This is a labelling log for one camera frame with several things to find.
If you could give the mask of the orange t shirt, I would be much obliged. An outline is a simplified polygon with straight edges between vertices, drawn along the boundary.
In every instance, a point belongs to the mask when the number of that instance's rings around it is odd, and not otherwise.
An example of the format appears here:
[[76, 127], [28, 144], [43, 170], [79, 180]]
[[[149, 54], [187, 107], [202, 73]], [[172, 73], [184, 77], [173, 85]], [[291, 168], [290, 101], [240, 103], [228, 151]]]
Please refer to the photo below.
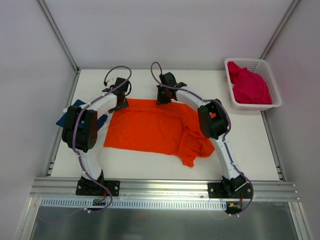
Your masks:
[[113, 113], [103, 146], [177, 156], [194, 167], [197, 157], [215, 148], [200, 130], [198, 114], [184, 103], [158, 104], [153, 99], [128, 99], [129, 106]]

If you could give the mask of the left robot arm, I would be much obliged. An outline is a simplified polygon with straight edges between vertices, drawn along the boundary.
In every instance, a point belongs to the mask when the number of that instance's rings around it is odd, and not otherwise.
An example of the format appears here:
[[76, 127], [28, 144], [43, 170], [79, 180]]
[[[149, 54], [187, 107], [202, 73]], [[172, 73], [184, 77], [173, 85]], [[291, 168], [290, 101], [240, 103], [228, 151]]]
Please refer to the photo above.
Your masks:
[[99, 119], [103, 115], [129, 106], [127, 95], [132, 85], [128, 79], [118, 77], [115, 84], [102, 91], [101, 96], [83, 105], [71, 105], [66, 111], [62, 141], [73, 150], [82, 170], [77, 183], [78, 196], [111, 196], [105, 184], [94, 147], [98, 140]]

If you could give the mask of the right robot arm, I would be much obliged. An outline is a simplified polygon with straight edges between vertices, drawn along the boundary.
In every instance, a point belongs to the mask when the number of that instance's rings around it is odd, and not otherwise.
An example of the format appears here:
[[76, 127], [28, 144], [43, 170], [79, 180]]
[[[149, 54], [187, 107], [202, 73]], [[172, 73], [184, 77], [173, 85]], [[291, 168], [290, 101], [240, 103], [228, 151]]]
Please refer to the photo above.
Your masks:
[[217, 192], [235, 198], [248, 180], [240, 170], [231, 150], [228, 134], [231, 121], [228, 113], [218, 99], [203, 99], [187, 88], [184, 82], [177, 82], [171, 72], [159, 75], [157, 102], [168, 104], [172, 100], [184, 103], [195, 110], [204, 137], [210, 139], [222, 169], [222, 181]]

